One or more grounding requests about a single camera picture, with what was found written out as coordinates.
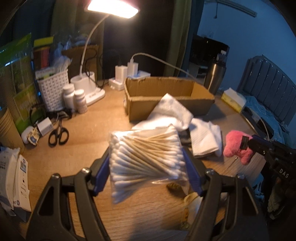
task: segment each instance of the pink plush toy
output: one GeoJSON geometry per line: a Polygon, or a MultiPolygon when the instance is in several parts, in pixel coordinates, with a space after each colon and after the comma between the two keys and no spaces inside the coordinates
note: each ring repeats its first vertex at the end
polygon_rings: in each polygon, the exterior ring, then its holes
{"type": "Polygon", "coordinates": [[[241,163],[247,165],[255,153],[249,147],[246,150],[240,149],[243,136],[252,139],[250,135],[241,131],[230,131],[226,135],[226,147],[224,148],[223,155],[225,157],[233,157],[234,155],[237,155],[241,158],[241,163]]]}

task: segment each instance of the wooden tabletop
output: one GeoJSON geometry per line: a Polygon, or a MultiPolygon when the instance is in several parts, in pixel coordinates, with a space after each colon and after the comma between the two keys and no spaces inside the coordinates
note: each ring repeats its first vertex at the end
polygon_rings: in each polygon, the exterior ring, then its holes
{"type": "MultiPolygon", "coordinates": [[[[87,113],[63,121],[70,132],[66,145],[50,148],[48,137],[41,138],[38,146],[27,148],[24,157],[28,161],[28,185],[32,210],[53,173],[61,176],[76,174],[83,167],[101,157],[108,147],[111,131],[128,131],[133,126],[128,121],[123,107],[124,91],[105,88],[106,96],[88,108],[87,113]]],[[[254,134],[247,122],[228,105],[216,98],[210,112],[204,117],[220,126],[225,144],[225,135],[233,129],[254,134]]],[[[203,161],[206,167],[223,175],[244,173],[249,182],[254,181],[262,170],[265,160],[255,155],[248,166],[242,166],[232,158],[211,157],[203,161]]],[[[183,240],[187,232],[177,231],[183,210],[183,198],[172,195],[166,185],[156,185],[138,190],[126,201],[111,203],[110,181],[97,197],[95,203],[105,228],[112,241],[125,240],[183,240]]],[[[78,218],[74,194],[70,194],[70,206],[76,233],[83,235],[78,218]]],[[[25,236],[27,224],[14,223],[25,236]]]]}

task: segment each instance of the folded napkin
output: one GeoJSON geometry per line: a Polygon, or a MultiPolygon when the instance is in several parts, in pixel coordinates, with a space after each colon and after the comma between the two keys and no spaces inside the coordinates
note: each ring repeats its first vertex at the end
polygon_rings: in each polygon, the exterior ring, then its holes
{"type": "Polygon", "coordinates": [[[221,156],[222,138],[218,125],[193,118],[189,130],[194,156],[206,156],[213,152],[216,156],[221,156]]]}
{"type": "Polygon", "coordinates": [[[133,130],[154,129],[173,125],[177,131],[188,129],[193,115],[170,94],[166,94],[150,113],[147,120],[135,125],[133,130]]]}

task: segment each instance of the black label on pink plush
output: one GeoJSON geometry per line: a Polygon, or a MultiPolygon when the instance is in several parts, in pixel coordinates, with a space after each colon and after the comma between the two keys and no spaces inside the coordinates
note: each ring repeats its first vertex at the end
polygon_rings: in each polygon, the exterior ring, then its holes
{"type": "Polygon", "coordinates": [[[239,148],[241,150],[246,150],[248,148],[248,142],[249,142],[249,138],[246,136],[242,136],[242,142],[239,148]]]}

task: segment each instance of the gray upholstered headboard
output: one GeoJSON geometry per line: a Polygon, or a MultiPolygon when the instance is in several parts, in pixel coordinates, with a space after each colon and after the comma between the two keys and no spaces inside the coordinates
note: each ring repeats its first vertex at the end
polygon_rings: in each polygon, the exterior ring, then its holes
{"type": "Polygon", "coordinates": [[[296,85],[264,55],[247,61],[237,91],[254,96],[280,123],[289,125],[296,112],[296,85]]]}

